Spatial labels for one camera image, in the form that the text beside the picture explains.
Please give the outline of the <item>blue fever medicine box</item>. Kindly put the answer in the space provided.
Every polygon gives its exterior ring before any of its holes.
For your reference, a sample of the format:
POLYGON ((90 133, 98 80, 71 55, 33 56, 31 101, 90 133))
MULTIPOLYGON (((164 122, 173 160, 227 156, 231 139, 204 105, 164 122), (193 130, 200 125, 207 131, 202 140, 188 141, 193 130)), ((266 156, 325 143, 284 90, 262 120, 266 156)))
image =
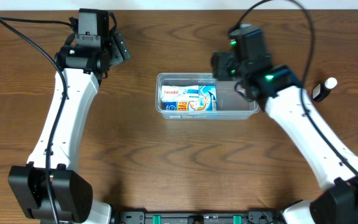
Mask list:
POLYGON ((216 111, 217 98, 214 85, 199 85, 198 101, 162 102, 170 111, 216 111))

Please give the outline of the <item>clear plastic container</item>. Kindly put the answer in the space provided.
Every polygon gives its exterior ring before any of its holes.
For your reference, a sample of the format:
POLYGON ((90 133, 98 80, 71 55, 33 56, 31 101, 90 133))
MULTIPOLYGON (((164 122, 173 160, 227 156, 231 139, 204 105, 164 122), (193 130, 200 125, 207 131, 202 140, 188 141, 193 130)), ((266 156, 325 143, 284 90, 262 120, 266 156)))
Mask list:
POLYGON ((161 73, 157 76, 155 107, 165 119, 248 119, 258 113, 257 102, 249 102, 235 91, 235 81, 218 81, 212 73, 161 73), (214 85, 216 87, 216 111, 170 111, 161 102, 161 87, 214 85))

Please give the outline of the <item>white Panadol packet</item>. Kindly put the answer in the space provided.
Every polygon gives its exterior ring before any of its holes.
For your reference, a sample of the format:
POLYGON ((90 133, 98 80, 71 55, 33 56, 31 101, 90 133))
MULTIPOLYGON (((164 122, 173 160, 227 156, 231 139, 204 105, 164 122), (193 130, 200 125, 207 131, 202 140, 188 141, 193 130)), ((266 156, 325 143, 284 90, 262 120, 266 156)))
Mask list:
POLYGON ((162 102, 198 101, 199 86, 168 86, 161 87, 162 102))

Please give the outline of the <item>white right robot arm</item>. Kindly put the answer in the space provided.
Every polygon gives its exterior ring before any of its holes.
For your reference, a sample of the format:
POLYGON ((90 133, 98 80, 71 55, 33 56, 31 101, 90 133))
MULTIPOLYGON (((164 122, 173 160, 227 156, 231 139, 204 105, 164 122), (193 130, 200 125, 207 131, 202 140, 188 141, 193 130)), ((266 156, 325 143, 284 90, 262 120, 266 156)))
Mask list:
POLYGON ((358 223, 358 157, 318 113, 301 81, 286 66, 273 66, 262 30, 237 25, 228 36, 233 50, 214 52, 213 76, 235 81, 290 137, 306 159, 323 194, 281 211, 283 223, 358 223))

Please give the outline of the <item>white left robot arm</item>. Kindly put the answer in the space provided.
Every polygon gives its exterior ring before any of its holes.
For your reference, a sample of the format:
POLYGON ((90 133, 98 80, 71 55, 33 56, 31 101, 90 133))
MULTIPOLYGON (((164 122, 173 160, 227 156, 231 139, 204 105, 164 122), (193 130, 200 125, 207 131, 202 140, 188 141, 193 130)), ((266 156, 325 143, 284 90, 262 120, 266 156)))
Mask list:
POLYGON ((24 215, 41 223, 116 223, 108 203, 93 197, 78 173, 86 118, 109 69, 131 55, 114 14, 80 9, 71 34, 52 57, 52 103, 40 138, 23 166, 12 166, 9 186, 24 215))

